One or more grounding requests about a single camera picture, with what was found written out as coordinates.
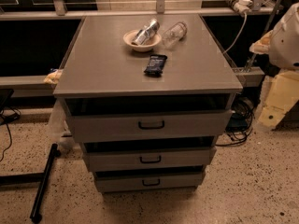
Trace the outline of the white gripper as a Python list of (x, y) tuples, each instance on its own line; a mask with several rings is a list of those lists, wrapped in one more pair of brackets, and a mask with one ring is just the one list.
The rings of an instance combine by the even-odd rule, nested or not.
[[(254, 54), (268, 54), (273, 31), (267, 32), (251, 44)], [(284, 119), (282, 110), (291, 110), (299, 101), (299, 72), (282, 69), (274, 77), (266, 76), (261, 91), (262, 112), (258, 123), (267, 129), (275, 129)]]

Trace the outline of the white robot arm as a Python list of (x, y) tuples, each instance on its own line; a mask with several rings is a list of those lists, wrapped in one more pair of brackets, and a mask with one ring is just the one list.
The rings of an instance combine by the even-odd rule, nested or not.
[(249, 51), (267, 54), (269, 62), (279, 68), (277, 75), (263, 82), (256, 122), (261, 129), (275, 129), (299, 101), (299, 3), (291, 5)]

